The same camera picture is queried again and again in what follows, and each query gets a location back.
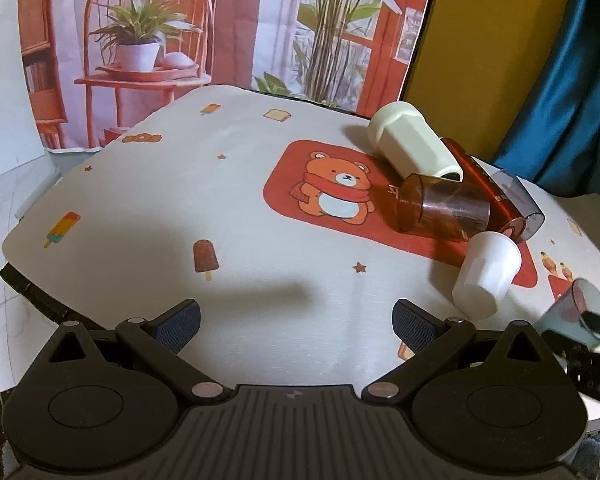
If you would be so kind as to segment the brown translucent cup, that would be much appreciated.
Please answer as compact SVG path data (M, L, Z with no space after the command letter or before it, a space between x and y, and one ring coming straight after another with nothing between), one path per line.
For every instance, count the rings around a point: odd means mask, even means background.
M470 240L486 230L489 220L489 200L475 185L410 174L399 188L396 223L401 232Z

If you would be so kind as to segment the red metallic tumbler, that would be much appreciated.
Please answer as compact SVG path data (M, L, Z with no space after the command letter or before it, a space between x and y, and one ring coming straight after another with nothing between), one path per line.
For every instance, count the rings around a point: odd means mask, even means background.
M486 229L499 232L508 236L515 243L520 243L522 233L526 228L526 219L518 208L486 170L459 143L450 138L442 138L441 141L463 169L463 181L478 188L488 200L490 217Z

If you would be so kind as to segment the cream faceted cup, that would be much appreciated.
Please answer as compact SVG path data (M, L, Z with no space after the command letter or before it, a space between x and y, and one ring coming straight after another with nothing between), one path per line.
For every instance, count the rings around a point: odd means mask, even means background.
M422 174L463 181L462 167L411 103L396 101L381 107L368 123L367 136L403 179Z

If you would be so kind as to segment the grey-blue translucent cup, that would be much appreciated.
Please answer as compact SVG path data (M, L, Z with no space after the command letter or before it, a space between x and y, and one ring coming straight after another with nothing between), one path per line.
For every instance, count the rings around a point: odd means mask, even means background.
M584 326L581 314L585 311L600 314L600 291L586 278L576 278L534 323L534 328L540 335L553 332L595 350L600 346L600 338Z

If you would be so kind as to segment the teal curtain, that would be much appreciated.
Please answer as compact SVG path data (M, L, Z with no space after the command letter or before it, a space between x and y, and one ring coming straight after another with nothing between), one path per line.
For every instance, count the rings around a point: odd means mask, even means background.
M568 0L554 47L494 156L559 196L600 196L600 0Z

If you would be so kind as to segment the white plastic cup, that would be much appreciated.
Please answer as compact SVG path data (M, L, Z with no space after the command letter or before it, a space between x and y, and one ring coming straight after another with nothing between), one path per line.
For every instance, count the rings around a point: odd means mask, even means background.
M520 268L521 252L508 236L482 232L471 237L452 289L455 307L471 320L490 318Z

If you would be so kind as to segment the wooden panel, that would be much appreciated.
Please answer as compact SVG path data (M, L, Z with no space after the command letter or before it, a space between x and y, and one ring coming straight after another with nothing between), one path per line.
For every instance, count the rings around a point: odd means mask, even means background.
M432 0L404 98L490 160L552 50L567 0Z

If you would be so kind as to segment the purple-grey translucent cup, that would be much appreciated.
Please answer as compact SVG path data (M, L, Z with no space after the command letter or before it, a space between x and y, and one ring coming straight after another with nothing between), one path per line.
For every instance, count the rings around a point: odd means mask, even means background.
M493 175L495 183L504 191L506 197L514 204L522 218L524 228L513 237L516 243L526 242L541 229L545 214L540 206L522 184L522 181L505 170L498 170Z

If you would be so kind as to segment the patterned white tablecloth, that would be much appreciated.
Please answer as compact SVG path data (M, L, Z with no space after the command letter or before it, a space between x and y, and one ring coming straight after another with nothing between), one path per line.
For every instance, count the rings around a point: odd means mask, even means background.
M391 311L456 315L462 243L396 229L400 184L363 118L204 87L71 170L4 240L6 261L111 328L200 305L184 360L227 386L362 388L412 352Z

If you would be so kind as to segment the printed room backdrop poster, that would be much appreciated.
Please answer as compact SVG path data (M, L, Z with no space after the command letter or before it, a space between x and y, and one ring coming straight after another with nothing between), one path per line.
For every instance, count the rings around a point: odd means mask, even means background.
M92 152L209 84L362 116L400 98L429 0L18 0L35 128Z

